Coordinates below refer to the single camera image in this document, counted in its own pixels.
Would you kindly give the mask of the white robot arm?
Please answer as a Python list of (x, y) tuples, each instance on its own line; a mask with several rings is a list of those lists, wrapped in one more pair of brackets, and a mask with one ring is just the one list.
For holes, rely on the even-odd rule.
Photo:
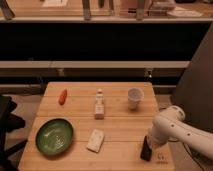
[(158, 114), (148, 130), (148, 146), (154, 150), (165, 145), (170, 137), (186, 143), (202, 155), (213, 160), (213, 133), (209, 133), (184, 123), (185, 112), (172, 105)]

